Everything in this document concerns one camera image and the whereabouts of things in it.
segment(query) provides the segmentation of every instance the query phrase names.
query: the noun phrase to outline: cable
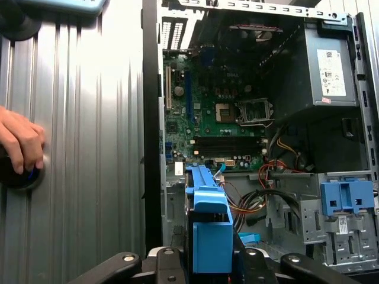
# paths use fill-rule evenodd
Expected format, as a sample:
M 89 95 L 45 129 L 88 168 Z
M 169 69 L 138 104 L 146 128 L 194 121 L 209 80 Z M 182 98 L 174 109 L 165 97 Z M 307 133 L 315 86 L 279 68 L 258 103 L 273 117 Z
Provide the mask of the cable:
M 277 140 L 277 145 L 283 149 L 286 149 L 292 153 L 295 154 L 296 156 L 296 161 L 295 161 L 295 168 L 297 168 L 297 162 L 298 162 L 298 158 L 299 158 L 299 154 L 293 149 L 291 148 L 290 146 L 284 144 L 282 141 L 281 141 L 281 137 L 279 137 L 279 139 Z
M 272 149 L 274 148 L 274 144 L 276 143 L 277 139 L 282 136 L 282 134 L 284 133 L 285 129 L 288 127 L 287 124 L 283 124 L 282 126 L 280 126 L 280 128 L 277 130 L 277 132 L 275 133 L 275 135 L 273 136 L 273 138 L 271 139 L 270 141 L 270 144 L 268 146 L 268 158 L 271 159 L 272 158 Z

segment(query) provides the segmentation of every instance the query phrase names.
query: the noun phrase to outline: person's hand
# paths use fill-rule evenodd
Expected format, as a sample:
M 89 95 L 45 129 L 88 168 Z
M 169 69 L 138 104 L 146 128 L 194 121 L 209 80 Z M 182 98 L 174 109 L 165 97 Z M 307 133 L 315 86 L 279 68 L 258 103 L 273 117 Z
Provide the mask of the person's hand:
M 26 117 L 0 106 L 0 144 L 11 158 L 13 169 L 22 174 L 43 168 L 44 130 Z

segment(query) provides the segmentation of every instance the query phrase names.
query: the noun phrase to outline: expansion slot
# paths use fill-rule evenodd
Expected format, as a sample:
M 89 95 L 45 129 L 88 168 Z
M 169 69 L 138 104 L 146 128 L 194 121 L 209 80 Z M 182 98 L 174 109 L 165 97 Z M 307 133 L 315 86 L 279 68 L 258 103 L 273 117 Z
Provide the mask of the expansion slot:
M 171 67 L 166 66 L 166 109 L 172 108 Z
M 184 73 L 184 94 L 185 94 L 185 110 L 188 115 L 189 121 L 195 123 L 194 105 L 192 103 L 192 82 L 191 72 Z

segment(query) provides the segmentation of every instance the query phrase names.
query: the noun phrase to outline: ridged metal surface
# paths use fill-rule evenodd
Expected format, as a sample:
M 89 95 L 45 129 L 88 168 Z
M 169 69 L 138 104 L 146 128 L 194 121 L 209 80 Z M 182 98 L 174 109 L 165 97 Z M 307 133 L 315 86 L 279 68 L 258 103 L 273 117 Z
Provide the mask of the ridged metal surface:
M 66 283 L 121 251 L 144 253 L 141 1 L 90 24 L 49 15 L 2 39 L 0 104 L 46 130 L 46 175 L 2 190 L 0 283 Z

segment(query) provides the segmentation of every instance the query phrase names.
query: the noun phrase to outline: yellow wire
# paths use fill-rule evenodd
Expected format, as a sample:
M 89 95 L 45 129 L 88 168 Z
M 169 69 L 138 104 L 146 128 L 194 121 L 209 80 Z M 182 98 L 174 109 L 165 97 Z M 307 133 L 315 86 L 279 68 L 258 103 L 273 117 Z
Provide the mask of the yellow wire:
M 294 149 L 292 149 L 290 146 L 284 144 L 284 143 L 281 141 L 280 138 L 277 140 L 277 145 L 278 145 L 279 147 L 283 148 L 283 149 L 286 149 L 286 150 L 288 150 L 288 151 L 291 151 L 292 153 L 295 154 L 296 157 L 298 157 L 297 152 L 296 152 Z
M 258 209 L 251 209 L 251 210 L 246 210 L 246 209 L 242 209 L 242 208 L 237 208 L 237 207 L 234 207 L 233 205 L 230 205 L 229 204 L 229 207 L 231 209 L 234 209 L 235 211 L 240 211 L 240 212 L 243 212 L 243 213 L 255 213 L 255 212 L 258 212 L 259 210 L 261 210 L 263 207 L 266 206 L 266 202 L 264 202 L 261 207 L 259 207 Z

